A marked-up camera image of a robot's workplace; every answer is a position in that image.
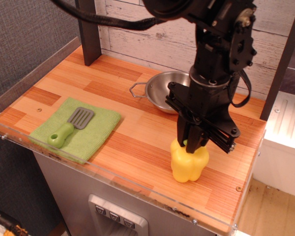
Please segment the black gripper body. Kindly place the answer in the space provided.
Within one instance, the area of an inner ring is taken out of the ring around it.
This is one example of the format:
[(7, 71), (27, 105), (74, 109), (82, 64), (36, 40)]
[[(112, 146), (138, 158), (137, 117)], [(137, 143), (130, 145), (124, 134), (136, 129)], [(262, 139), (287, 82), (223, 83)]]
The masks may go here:
[(182, 114), (192, 125), (201, 127), (208, 140), (225, 153), (235, 148), (235, 139), (240, 135), (229, 114), (229, 105), (234, 97), (239, 74), (224, 75), (219, 80), (206, 79), (194, 68), (189, 71), (190, 85), (175, 82), (168, 84), (170, 90), (166, 103)]

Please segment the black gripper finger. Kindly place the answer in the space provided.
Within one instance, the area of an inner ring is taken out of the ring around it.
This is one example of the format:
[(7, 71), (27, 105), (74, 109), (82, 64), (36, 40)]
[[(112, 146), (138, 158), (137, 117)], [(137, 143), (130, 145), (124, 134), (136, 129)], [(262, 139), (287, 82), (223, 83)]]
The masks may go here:
[(185, 116), (179, 114), (177, 119), (177, 141), (181, 147), (186, 146), (185, 140), (188, 139), (190, 122)]
[(205, 147), (207, 143), (207, 133), (201, 127), (192, 125), (188, 133), (186, 152), (194, 153), (198, 148)]

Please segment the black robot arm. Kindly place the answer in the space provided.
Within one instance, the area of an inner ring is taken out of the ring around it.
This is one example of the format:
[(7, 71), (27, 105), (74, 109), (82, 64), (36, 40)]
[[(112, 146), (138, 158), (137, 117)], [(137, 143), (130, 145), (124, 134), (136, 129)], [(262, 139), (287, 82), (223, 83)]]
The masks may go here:
[(156, 18), (184, 18), (196, 25), (197, 53), (189, 70), (190, 84), (171, 82), (166, 102), (178, 112), (177, 141), (188, 153), (213, 141), (223, 151), (234, 149), (240, 130), (229, 114), (239, 80), (256, 55), (250, 0), (146, 0)]

